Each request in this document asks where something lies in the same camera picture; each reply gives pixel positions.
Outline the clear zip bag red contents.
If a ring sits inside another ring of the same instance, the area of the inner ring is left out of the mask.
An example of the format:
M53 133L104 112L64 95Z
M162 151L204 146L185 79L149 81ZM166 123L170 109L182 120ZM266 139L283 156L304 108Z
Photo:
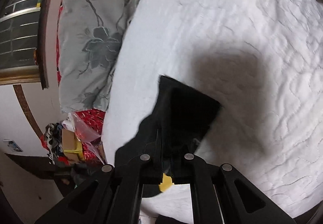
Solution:
M85 162L89 165L105 164L101 132L103 126L103 113L89 110L69 113L75 136L82 142Z

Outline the black pants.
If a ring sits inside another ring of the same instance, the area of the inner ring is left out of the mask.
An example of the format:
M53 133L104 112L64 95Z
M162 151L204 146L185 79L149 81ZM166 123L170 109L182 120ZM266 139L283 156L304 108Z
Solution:
M136 135L115 152L115 166L143 154L150 143L161 137L163 172L172 175L180 169L178 161L197 150L220 109L221 104L212 97L161 76L152 113L141 121Z

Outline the window with bars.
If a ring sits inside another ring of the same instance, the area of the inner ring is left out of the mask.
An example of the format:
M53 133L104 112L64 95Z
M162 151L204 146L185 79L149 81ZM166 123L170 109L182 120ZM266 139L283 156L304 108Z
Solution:
M43 0L11 0L1 13L1 85L41 83L39 28Z

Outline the cardboard box yellow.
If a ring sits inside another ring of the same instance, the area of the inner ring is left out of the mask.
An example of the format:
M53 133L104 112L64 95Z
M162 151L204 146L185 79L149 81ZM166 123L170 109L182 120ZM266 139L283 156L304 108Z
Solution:
M67 129L62 130L62 149L69 163L81 163L85 161L82 142L75 133Z

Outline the white quilted bed cover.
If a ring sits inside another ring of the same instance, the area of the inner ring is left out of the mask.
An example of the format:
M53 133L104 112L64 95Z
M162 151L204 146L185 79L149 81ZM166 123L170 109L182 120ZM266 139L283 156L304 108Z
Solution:
M109 163L152 112L160 75L222 105L198 156L232 164L291 217L322 201L317 0L140 0L104 120Z

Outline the pile of clothes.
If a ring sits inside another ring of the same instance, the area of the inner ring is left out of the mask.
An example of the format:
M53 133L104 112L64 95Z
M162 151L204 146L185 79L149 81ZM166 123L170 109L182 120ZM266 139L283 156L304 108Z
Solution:
M43 148L48 151L47 156L50 163L60 168L69 166L69 161L62 148L62 129L63 126L60 123L50 123L40 138Z

